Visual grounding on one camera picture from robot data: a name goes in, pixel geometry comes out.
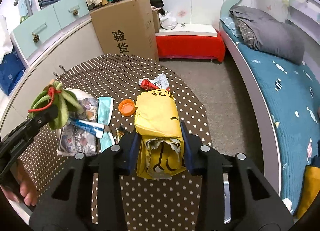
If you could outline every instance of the blue bedsheet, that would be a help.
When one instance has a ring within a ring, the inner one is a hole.
[[[237,46],[274,119],[281,158],[281,198],[293,214],[299,203],[305,166],[318,153],[320,84],[304,62],[298,66],[253,50],[222,26],[234,42],[239,42]]]

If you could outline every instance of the human hand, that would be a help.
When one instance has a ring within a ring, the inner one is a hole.
[[[35,206],[37,203],[37,189],[28,173],[23,168],[23,162],[19,159],[17,160],[17,179],[20,183],[20,193],[24,197],[24,203],[27,206]],[[7,199],[20,203],[18,197],[12,192],[6,190],[4,187],[0,186],[2,192]]]

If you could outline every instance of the gray carpet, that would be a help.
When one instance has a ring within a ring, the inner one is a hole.
[[[245,84],[230,53],[222,64],[207,60],[165,60],[207,111],[213,147],[223,154],[247,154],[263,170],[259,129]]]

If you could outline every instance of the toothpaste tube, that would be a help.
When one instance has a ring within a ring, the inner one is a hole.
[[[104,124],[88,122],[84,120],[71,119],[71,118],[69,118],[69,120],[71,124],[73,124],[74,126],[79,127],[85,130],[86,132],[89,132],[90,134],[94,135],[96,138],[102,138]]]

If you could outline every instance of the table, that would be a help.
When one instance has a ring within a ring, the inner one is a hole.
[[[95,98],[112,96],[115,100],[110,128],[114,134],[120,124],[128,131],[134,129],[134,116],[121,115],[118,111],[119,103],[126,98],[136,101],[142,92],[138,85],[139,79],[153,79],[161,73],[165,73],[168,78],[180,120],[186,122],[190,133],[198,135],[204,144],[211,146],[204,106],[173,71],[153,60],[128,55],[102,55],[73,67],[58,80],[65,88],[81,89]],[[44,127],[33,144],[21,155],[40,195],[47,190],[50,180],[63,170],[68,160],[57,155],[57,144],[55,132]],[[92,222],[98,224],[97,182],[98,174],[95,174]],[[120,184],[128,230],[195,229],[201,177],[192,177],[185,171],[173,176],[171,180],[147,180],[134,174],[121,176]]]

